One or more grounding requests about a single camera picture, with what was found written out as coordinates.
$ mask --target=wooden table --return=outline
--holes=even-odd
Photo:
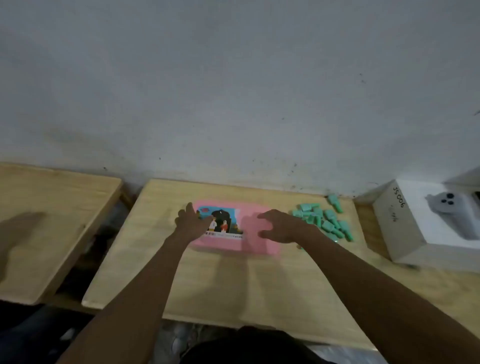
[[[0,299],[51,296],[121,186],[113,177],[0,163]]]
[[[188,201],[255,202],[289,211],[322,196],[204,183],[151,180],[92,281],[82,304],[101,309],[145,266],[173,231]],[[395,265],[368,249],[353,202],[341,199],[355,242],[341,244],[427,297],[480,334],[480,276]],[[304,250],[283,245],[279,259],[188,248],[175,276],[164,318],[238,328],[262,325],[305,340],[373,348],[325,276]]]

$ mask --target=white box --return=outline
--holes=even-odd
[[[397,263],[480,273],[480,240],[464,239],[429,207],[429,195],[446,191],[471,195],[480,187],[406,180],[388,186],[373,204],[388,252]]]

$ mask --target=pink box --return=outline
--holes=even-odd
[[[258,214],[270,210],[257,204],[200,200],[193,209],[201,217],[213,215],[214,221],[202,237],[192,242],[196,248],[222,249],[253,254],[276,255],[280,244],[258,236],[261,230],[271,230],[272,224],[258,218]]]

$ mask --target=hand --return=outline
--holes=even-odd
[[[271,230],[262,230],[258,236],[264,239],[270,239],[278,243],[291,243],[295,241],[295,232],[304,229],[308,225],[300,218],[291,216],[278,210],[270,210],[258,215],[258,218],[264,218],[273,225]]]
[[[190,243],[200,238],[207,231],[213,216],[204,219],[198,218],[191,202],[188,203],[185,210],[179,211],[179,216],[175,219],[177,225],[173,234],[181,240]]]

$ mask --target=concrete wall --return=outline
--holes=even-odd
[[[0,10],[2,160],[347,195],[480,165],[476,0]]]

